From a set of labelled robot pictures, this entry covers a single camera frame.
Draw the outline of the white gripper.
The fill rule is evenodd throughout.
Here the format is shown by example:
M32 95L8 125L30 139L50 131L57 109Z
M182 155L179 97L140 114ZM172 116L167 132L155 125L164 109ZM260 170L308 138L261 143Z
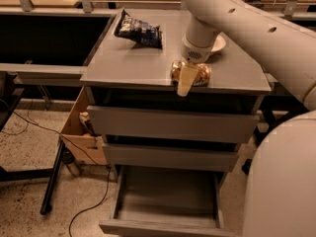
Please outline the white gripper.
M181 55L192 63L203 63L208 60L212 47L197 47L192 45L187 37L182 39ZM177 94L186 97L198 75L198 67L191 63L185 63L180 71Z

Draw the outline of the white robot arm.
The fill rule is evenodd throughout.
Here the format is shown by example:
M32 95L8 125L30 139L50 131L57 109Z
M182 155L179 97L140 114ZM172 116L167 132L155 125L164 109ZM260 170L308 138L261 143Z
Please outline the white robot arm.
M185 0L191 20L182 55L206 61L225 33L307 113L283 122L258 147L245 194L243 237L316 237L316 38L314 32L242 0Z

